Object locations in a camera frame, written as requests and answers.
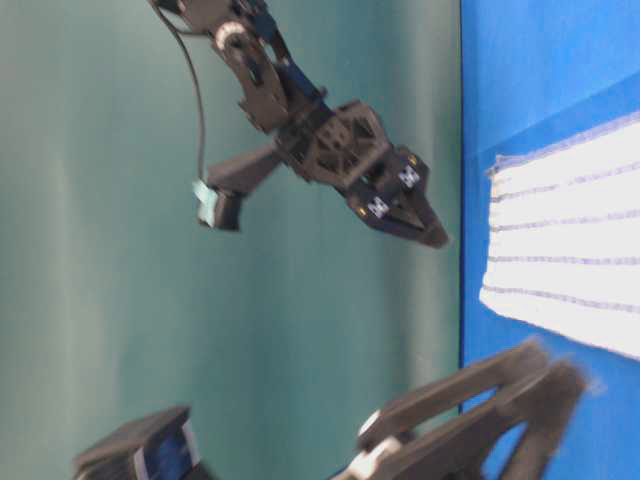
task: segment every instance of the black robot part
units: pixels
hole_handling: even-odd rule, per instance
[[[238,230],[243,200],[284,163],[308,182],[333,187],[373,229],[436,248],[448,242],[425,196],[427,165],[390,143],[371,107],[360,101],[336,110],[326,105],[326,90],[294,62],[265,2],[150,1],[179,15],[190,27],[187,33],[209,38],[242,85],[240,107],[251,123],[275,133],[269,147],[209,169],[202,181],[216,204],[207,215],[212,220],[203,223]]]
[[[526,429],[499,478],[539,479],[585,387],[569,362],[551,363],[527,342],[376,412],[359,433],[360,455],[335,480],[481,480],[497,441],[520,424]],[[422,437],[404,439],[427,419],[492,389],[484,403]]]
[[[198,457],[187,407],[129,422],[73,463],[75,480],[214,480]]]

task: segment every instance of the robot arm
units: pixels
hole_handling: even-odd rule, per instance
[[[157,12],[177,14],[191,28],[178,31],[163,17],[176,37],[209,38],[242,85],[240,107],[251,123],[264,133],[276,132],[273,151],[224,162],[208,178],[201,173],[201,223],[237,230],[242,198],[249,191],[230,188],[229,180],[251,184],[252,190],[282,162],[308,182],[334,187],[373,229],[434,248],[448,242],[425,196],[427,165],[410,150],[392,145],[367,105],[354,101],[332,110],[324,103],[326,90],[316,88],[293,61],[264,1],[149,1]]]
[[[584,389],[566,361],[549,362],[533,342],[461,370],[391,402],[363,425],[361,453],[333,480],[482,480],[487,456],[511,428],[526,430],[505,465],[503,480],[542,477]],[[416,426],[496,388],[486,402],[409,442]]]

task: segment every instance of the white towel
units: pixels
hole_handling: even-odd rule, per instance
[[[491,170],[480,300],[640,358],[640,112]]]

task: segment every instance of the teal wall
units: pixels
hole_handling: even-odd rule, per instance
[[[309,76],[431,165],[459,239],[458,2],[271,0]],[[265,143],[190,41],[207,158]],[[184,60],[143,0],[0,0],[0,466],[65,479],[121,422],[192,404],[227,480],[324,478],[393,395],[456,368],[458,246],[369,231],[282,168],[241,235],[195,222]]]

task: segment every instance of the wire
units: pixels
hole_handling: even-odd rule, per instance
[[[206,36],[206,33],[202,32],[192,32],[188,30],[181,30],[177,28],[166,16],[162,13],[160,7],[156,3],[157,0],[148,0],[153,11],[156,12],[156,15],[160,17],[162,23],[166,25],[169,31],[172,33],[184,57],[187,61],[187,65],[189,66],[189,72],[191,73],[191,80],[193,82],[193,87],[196,93],[196,101],[198,104],[198,124],[199,124],[199,136],[198,136],[198,156],[197,156],[197,169],[198,169],[198,178],[206,183],[205,172],[204,172],[204,148],[206,143],[206,125],[204,118],[204,105],[202,102],[202,92],[200,90],[200,81],[198,80],[198,74],[196,73],[195,66],[193,65],[193,60],[191,59],[191,55],[189,54],[189,50],[187,50],[184,41],[182,40],[181,35],[192,36],[192,37],[202,37]]]

